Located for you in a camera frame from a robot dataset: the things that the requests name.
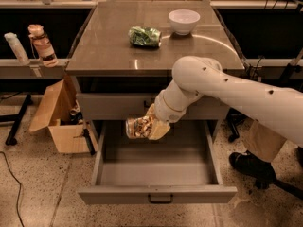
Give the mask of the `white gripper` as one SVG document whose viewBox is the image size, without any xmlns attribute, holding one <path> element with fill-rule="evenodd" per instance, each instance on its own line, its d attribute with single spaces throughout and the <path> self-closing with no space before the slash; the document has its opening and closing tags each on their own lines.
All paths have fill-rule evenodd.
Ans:
<svg viewBox="0 0 303 227">
<path fill-rule="evenodd" d="M 164 99 L 164 91 L 161 91 L 155 98 L 154 104 L 149 107 L 145 114 L 146 117 L 157 117 L 161 120 L 153 122 L 151 133 L 148 138 L 150 140 L 161 139 L 170 130 L 169 123 L 176 123 L 184 116 L 185 113 L 185 110 L 182 110 L 181 112 L 173 110 Z"/>
</svg>

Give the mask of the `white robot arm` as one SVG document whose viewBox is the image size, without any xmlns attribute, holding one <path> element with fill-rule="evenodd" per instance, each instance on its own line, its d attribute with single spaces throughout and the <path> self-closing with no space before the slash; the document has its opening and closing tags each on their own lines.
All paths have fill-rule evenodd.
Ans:
<svg viewBox="0 0 303 227">
<path fill-rule="evenodd" d="M 211 96 L 295 144 L 303 145 L 303 94 L 248 79 L 230 76 L 210 58 L 186 56 L 172 67 L 172 81 L 151 107 L 146 136 L 162 138 L 169 125 L 180 120 L 187 107 Z"/>
</svg>

